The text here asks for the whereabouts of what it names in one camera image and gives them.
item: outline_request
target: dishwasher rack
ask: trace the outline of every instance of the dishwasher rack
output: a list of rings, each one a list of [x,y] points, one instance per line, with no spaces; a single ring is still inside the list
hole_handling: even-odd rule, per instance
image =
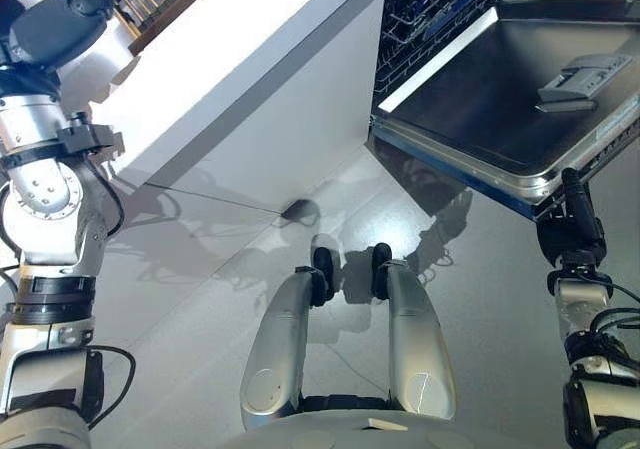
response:
[[[496,0],[385,0],[374,104],[460,34]]]

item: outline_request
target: white tile floor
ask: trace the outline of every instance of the white tile floor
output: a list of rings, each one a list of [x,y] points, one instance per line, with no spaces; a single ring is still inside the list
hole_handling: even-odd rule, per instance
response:
[[[566,447],[568,371],[535,227],[397,151],[375,152],[384,166],[358,150],[288,219],[150,186],[127,201],[128,227],[109,245],[95,314],[97,341],[128,347],[139,368],[125,402],[93,431],[95,448],[215,447],[243,432],[238,391],[260,317],[307,263],[316,234],[340,250],[341,292],[311,311],[305,394],[386,394],[387,306],[368,292],[370,250],[385,241],[421,274],[439,313],[458,421]],[[603,269],[632,287],[638,156],[634,144],[592,183],[608,234]],[[127,367],[109,362],[111,398]]]

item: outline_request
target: white countertop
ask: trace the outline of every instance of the white countertop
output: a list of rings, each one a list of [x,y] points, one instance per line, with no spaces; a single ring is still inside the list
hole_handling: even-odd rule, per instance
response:
[[[196,0],[92,107],[123,134],[115,174],[143,184],[345,1]]]

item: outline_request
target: stainless steel door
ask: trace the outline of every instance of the stainless steel door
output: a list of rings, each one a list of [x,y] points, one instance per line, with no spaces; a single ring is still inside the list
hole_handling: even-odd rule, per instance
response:
[[[637,6],[501,3],[374,108],[373,134],[536,219],[563,168],[587,180],[640,130]]]

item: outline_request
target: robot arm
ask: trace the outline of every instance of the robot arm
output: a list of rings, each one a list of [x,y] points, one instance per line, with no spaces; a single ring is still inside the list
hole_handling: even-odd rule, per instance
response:
[[[113,142],[84,114],[67,119],[55,70],[101,35],[113,0],[0,0],[0,210],[21,251],[0,353],[0,448],[87,448],[102,408],[92,305],[113,191],[88,155]]]
[[[548,288],[571,365],[563,394],[566,439],[576,449],[635,447],[632,443],[640,440],[640,363],[607,329],[617,324],[618,314],[638,316],[640,310],[610,307],[615,285],[596,272],[606,255],[602,224],[578,173],[566,169],[562,177],[566,212],[541,221],[538,238],[549,262],[561,266],[549,274]]]

